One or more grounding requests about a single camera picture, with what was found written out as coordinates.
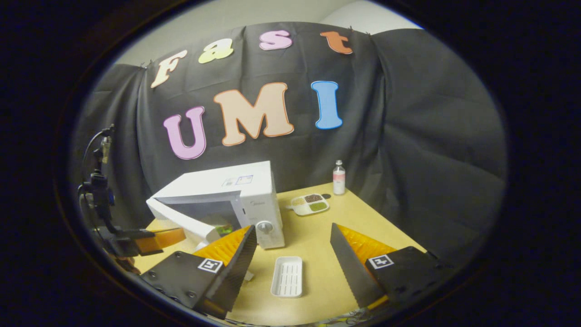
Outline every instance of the table surface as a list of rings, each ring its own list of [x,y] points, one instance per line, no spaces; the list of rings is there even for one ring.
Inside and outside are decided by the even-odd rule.
[[[329,210],[298,216],[285,208],[292,198],[313,193],[331,195],[327,199]],[[228,319],[255,325],[298,325],[359,309],[331,247],[334,222],[398,250],[414,246],[426,251],[349,190],[343,195],[334,195],[332,183],[279,193],[277,197],[286,246],[268,250],[256,247],[248,268],[254,278],[242,283]],[[155,219],[148,229],[172,227],[175,225],[171,221]],[[171,253],[178,250],[193,253],[195,247],[193,241],[186,239],[166,247],[164,253],[136,257],[135,266],[145,272]],[[303,260],[303,295],[300,298],[280,298],[270,293],[275,261],[286,256],[298,256]]]

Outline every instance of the white microwave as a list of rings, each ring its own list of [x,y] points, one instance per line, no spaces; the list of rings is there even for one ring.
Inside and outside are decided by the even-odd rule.
[[[185,173],[146,202],[155,218],[184,228],[196,249],[249,225],[260,247],[285,246],[270,161]]]

